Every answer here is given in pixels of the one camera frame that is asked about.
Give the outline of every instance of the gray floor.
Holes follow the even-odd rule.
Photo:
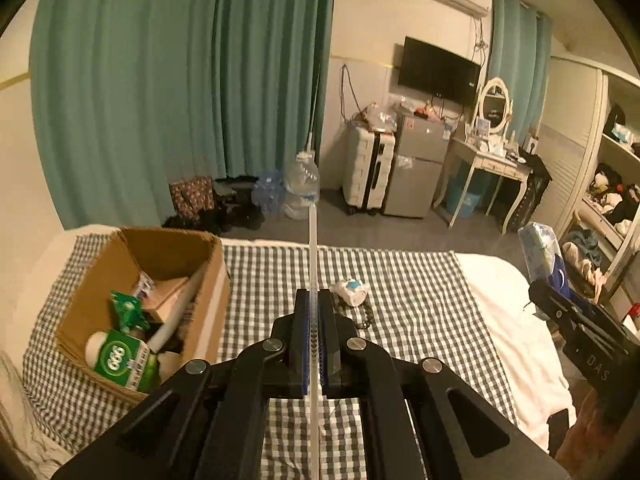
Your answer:
[[[223,236],[306,243],[308,224],[280,215],[267,218],[257,231],[233,228]],[[500,234],[496,219],[478,211],[469,218],[457,219],[451,229],[447,228],[443,216],[435,211],[423,219],[381,214],[370,216],[365,213],[348,216],[341,192],[324,190],[318,205],[318,243],[369,249],[453,250],[458,253],[487,254],[508,261],[527,275],[517,234]]]

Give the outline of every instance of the white bottle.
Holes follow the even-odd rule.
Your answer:
[[[320,171],[311,153],[296,155],[296,160],[287,167],[284,183],[287,190],[284,214],[294,220],[308,218],[309,206],[318,202],[320,193]]]

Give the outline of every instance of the cardboard box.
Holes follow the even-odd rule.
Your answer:
[[[191,276],[205,262],[182,364],[195,358],[214,362],[230,294],[222,244],[207,232],[164,228],[123,228],[111,235],[73,294],[58,327],[60,351],[90,380],[125,402],[140,402],[146,394],[127,390],[91,370],[84,362],[84,346],[94,332],[117,328],[111,290],[129,294],[140,270],[155,281],[169,280]]]

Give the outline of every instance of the teal curtain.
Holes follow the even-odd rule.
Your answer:
[[[40,0],[34,126],[63,226],[158,224],[169,183],[281,168],[309,128],[319,142],[332,7]]]
[[[284,168],[314,132],[319,146],[334,0],[218,0],[216,129],[227,173]]]
[[[551,20],[520,0],[494,0],[488,78],[500,77],[513,99],[508,134],[516,131],[523,143],[530,126],[537,126],[546,88],[551,54]]]

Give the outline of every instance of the checkered cloth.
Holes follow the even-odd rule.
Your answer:
[[[54,332],[71,292],[106,237],[78,238],[65,269],[38,316],[24,356],[24,386],[43,432],[78,452],[126,412],[126,405],[93,386],[57,352]],[[308,250],[225,246],[232,294],[219,360],[236,357],[267,338],[273,321],[293,312],[307,281]],[[436,356],[516,423],[502,364],[453,253],[409,253],[346,248],[319,251],[319,285],[348,278],[371,286],[374,322],[363,338],[397,358]],[[354,320],[365,313],[348,311]],[[358,403],[323,400],[321,472],[326,478],[365,478]],[[262,452],[264,478],[308,478],[308,405],[273,399]]]

